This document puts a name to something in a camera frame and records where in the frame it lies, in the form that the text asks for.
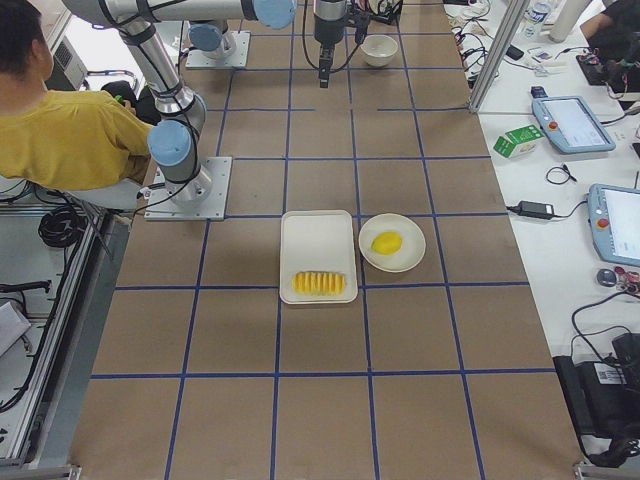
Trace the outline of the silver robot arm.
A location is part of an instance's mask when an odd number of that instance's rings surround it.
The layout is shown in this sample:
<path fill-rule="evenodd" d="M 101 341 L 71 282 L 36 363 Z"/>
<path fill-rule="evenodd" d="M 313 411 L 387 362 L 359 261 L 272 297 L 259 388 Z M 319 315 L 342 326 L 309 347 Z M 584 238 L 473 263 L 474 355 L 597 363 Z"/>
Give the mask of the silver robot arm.
<path fill-rule="evenodd" d="M 288 26 L 295 17 L 296 1 L 250 1 L 255 17 L 271 29 Z M 319 60 L 314 69 L 318 72 L 319 86 L 328 88 L 332 74 L 334 51 L 343 39 L 349 18 L 346 1 L 314 1 L 314 38 L 319 43 Z M 222 22 L 191 22 L 188 35 L 193 47 L 210 58 L 222 58 L 233 47 L 230 37 L 223 32 Z"/>
<path fill-rule="evenodd" d="M 169 201 L 204 200 L 213 180 L 198 159 L 198 141 L 206 118 L 203 99 L 185 85 L 155 25 L 162 21 L 247 19 L 278 30 L 295 18 L 294 1 L 66 1 L 66 8 L 94 26 L 119 32 L 154 98 L 161 122 L 148 146 L 164 175 Z"/>

